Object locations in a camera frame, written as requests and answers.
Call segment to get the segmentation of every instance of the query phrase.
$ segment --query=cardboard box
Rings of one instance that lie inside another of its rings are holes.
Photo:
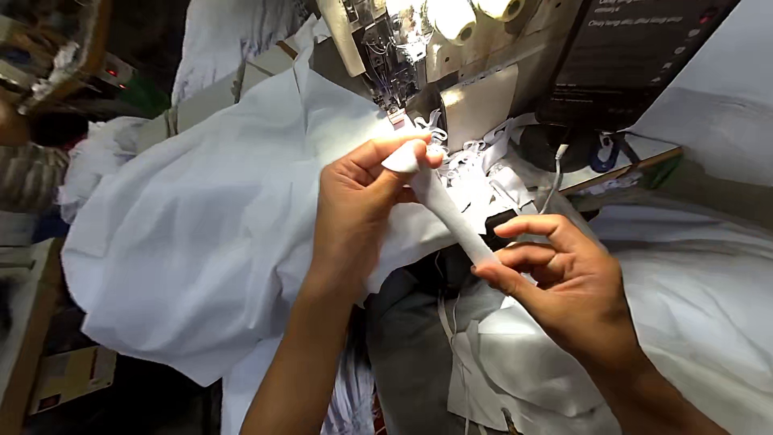
[[[92,346],[41,359],[29,415],[112,385],[116,356],[115,351]]]

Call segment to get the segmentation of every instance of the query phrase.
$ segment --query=right hand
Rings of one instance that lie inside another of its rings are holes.
[[[495,233],[544,235],[550,245],[514,244],[497,251],[501,265],[481,265],[474,274],[518,300],[589,372],[629,372],[648,364],[617,260],[560,215],[518,216]],[[521,272],[531,274],[537,286]]]

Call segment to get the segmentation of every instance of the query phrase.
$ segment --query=cable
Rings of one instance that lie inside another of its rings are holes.
[[[561,182],[561,158],[564,157],[564,153],[566,153],[567,148],[569,148],[569,144],[562,143],[558,147],[558,151],[556,151],[556,178],[553,179],[553,186],[550,188],[550,193],[547,194],[545,205],[542,206],[540,214],[545,214],[547,206],[550,205],[550,198],[553,197],[553,194],[555,194],[556,190],[559,188],[559,183]]]

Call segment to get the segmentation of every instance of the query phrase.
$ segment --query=left hand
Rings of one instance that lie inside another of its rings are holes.
[[[381,166],[409,141],[421,165],[441,165],[441,156],[427,156],[430,134],[417,133],[369,140],[327,165],[319,177],[314,255],[307,276],[324,277],[331,291],[343,293],[349,302],[360,295],[378,263],[392,207],[416,201],[406,187],[413,174]]]

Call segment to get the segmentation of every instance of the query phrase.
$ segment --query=gray fabric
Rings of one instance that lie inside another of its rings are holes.
[[[464,433],[464,419],[447,411],[452,353],[438,318],[439,288],[461,288],[458,331],[464,331],[470,320],[483,320],[499,309],[504,299],[469,272],[471,263],[458,246],[440,253],[436,259],[446,286],[420,281],[402,268],[366,301],[368,356],[390,435]],[[427,264],[424,269],[434,267],[432,262]],[[455,299],[448,296],[446,301],[453,328]]]

